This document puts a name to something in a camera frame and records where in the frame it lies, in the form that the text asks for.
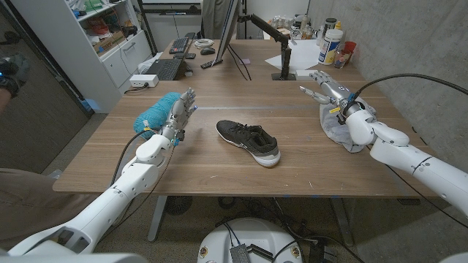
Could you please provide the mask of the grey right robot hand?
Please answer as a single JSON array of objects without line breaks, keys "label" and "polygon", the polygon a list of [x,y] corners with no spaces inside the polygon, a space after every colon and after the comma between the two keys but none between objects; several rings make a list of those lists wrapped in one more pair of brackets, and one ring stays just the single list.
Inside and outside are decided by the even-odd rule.
[{"label": "grey right robot hand", "polygon": [[340,124],[344,124],[346,119],[353,113],[366,109],[362,102],[357,101],[355,94],[350,92],[347,87],[336,82],[328,73],[314,71],[310,76],[317,81],[325,95],[303,86],[300,86],[299,89],[320,104],[332,104],[335,108],[338,108]]}]

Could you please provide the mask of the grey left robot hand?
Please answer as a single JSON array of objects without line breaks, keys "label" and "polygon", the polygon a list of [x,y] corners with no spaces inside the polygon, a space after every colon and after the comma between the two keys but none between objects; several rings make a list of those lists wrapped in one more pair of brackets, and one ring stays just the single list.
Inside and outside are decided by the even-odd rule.
[{"label": "grey left robot hand", "polygon": [[184,140],[184,128],[188,124],[189,117],[197,109],[195,102],[195,91],[188,88],[182,93],[170,109],[165,124],[162,126],[160,135],[168,138],[174,145]]}]

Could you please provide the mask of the person's dark gloved hand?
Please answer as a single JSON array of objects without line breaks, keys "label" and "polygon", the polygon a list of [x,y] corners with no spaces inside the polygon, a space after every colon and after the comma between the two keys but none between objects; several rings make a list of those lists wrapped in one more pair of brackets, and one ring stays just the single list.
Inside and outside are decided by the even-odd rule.
[{"label": "person's dark gloved hand", "polygon": [[15,98],[20,87],[27,81],[29,70],[28,60],[20,53],[1,58],[1,88],[9,91],[11,97]]}]

